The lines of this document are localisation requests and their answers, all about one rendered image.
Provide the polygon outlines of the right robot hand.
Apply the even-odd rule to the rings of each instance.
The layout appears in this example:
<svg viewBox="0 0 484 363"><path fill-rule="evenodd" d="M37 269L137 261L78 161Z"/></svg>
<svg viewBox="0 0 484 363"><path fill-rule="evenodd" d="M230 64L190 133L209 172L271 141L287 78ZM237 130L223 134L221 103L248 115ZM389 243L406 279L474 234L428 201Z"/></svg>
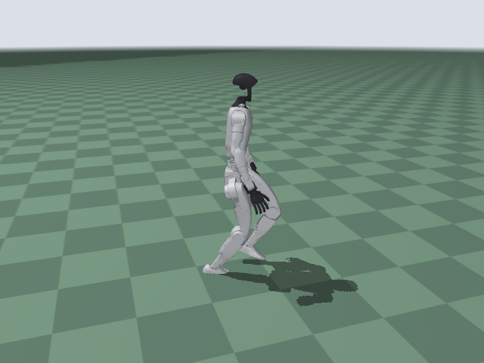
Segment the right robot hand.
<svg viewBox="0 0 484 363"><path fill-rule="evenodd" d="M252 182L253 182L253 181L252 181ZM253 182L253 184L254 184L254 182ZM255 184L254 184L254 186L255 186ZM246 187L245 185L244 185L244 188L245 188L246 192L247 192L248 194L250 194L250 200L251 200L251 203L252 203L252 204L253 204L253 206L254 206L254 209L255 209L255 211L256 211L256 215L258 214L258 210L257 210L257 208L256 208L256 205L257 205L257 206L258 206L258 208L259 208L259 213L260 213L260 214L262 213L261 207L262 207L262 209L263 209L263 212L265 213L265 207L264 207L263 203L265 204L266 209L268 209L268 204L267 204L267 203L264 201L264 198L265 198L267 201L270 201L270 200L269 200L269 198L268 198L267 196L265 196L264 194L262 194L262 193L261 193L261 191L256 191L256 189L257 189L257 187L256 187L256 186L255 186L255 188L254 188L254 189L252 189L252 190L250 190L250 191L248 191L248 190L247 190L247 187ZM263 202L263 203L262 203L262 202ZM259 203L260 203L261 207L260 207Z"/></svg>

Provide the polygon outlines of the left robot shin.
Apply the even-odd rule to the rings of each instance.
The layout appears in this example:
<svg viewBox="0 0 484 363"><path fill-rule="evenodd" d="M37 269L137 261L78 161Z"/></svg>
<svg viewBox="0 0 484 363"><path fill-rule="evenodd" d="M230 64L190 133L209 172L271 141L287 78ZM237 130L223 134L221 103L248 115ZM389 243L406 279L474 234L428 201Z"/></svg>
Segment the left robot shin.
<svg viewBox="0 0 484 363"><path fill-rule="evenodd" d="M282 213L276 219L270 219L265 213L261 215L258 222L254 226L254 231L246 243L246 247L251 248L254 243L256 243L261 236L265 235L269 229L276 223L276 221L281 217ZM247 246L249 245L249 246Z"/></svg>

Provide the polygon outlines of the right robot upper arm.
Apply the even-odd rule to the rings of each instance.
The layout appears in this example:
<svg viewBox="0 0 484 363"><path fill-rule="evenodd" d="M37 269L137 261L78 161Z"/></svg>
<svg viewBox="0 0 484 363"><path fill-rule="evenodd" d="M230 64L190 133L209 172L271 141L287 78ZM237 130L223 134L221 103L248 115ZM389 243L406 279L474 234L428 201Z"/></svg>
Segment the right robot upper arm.
<svg viewBox="0 0 484 363"><path fill-rule="evenodd" d="M231 115L231 156L234 158L234 151L240 147L243 141L244 126L246 125L246 115L242 111L235 111ZM243 148L241 148L243 149ZM244 149L243 149L244 150ZM245 152L245 151L244 151Z"/></svg>

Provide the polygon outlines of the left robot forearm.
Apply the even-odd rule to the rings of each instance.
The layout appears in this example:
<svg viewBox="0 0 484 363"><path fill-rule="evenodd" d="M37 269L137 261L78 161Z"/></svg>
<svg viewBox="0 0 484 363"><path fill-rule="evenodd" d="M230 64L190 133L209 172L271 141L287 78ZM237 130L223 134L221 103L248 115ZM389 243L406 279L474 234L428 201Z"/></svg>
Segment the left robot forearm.
<svg viewBox="0 0 484 363"><path fill-rule="evenodd" d="M250 150L249 150L249 145L247 145L247 151L246 151L246 154L245 154L245 160L247 162L247 167L251 169L250 163L251 162L254 162L254 161L253 161L253 158L252 158L251 153L250 153Z"/></svg>

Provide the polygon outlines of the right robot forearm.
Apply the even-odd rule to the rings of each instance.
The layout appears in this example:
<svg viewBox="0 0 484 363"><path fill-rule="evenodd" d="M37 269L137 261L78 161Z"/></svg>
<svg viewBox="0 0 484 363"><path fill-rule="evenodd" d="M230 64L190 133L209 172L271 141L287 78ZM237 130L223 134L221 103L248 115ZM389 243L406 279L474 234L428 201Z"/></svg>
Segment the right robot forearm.
<svg viewBox="0 0 484 363"><path fill-rule="evenodd" d="M248 173L247 162L245 160L245 152L243 149L238 148L234 151L234 167L237 169L238 175L240 175L240 181L247 187L247 190L250 191L255 188L251 176Z"/></svg>

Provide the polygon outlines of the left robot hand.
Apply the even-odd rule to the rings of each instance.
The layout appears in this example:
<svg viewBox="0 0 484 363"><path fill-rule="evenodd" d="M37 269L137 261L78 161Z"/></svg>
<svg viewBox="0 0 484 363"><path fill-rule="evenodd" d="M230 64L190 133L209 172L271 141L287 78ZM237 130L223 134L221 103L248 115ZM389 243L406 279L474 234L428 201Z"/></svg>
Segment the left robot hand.
<svg viewBox="0 0 484 363"><path fill-rule="evenodd" d="M257 168L256 168L256 165L255 165L255 163L254 163L254 162L251 162L251 163L250 163L250 167L251 167L251 169L252 169L254 172L256 172L257 174L259 174L259 173L256 171L256 169L257 169Z"/></svg>

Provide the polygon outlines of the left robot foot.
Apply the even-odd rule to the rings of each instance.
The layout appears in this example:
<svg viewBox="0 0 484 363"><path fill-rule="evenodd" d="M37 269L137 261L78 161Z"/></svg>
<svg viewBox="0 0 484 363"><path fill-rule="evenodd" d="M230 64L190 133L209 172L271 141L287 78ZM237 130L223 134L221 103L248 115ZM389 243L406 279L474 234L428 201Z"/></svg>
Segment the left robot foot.
<svg viewBox="0 0 484 363"><path fill-rule="evenodd" d="M247 245L249 246L249 245ZM247 253L249 255L251 255L252 257L255 257L257 259L265 259L265 255L263 255L261 252L259 252L253 245L251 248L249 247L246 247L246 244L244 244L240 249L239 251L241 252L244 252L244 253Z"/></svg>

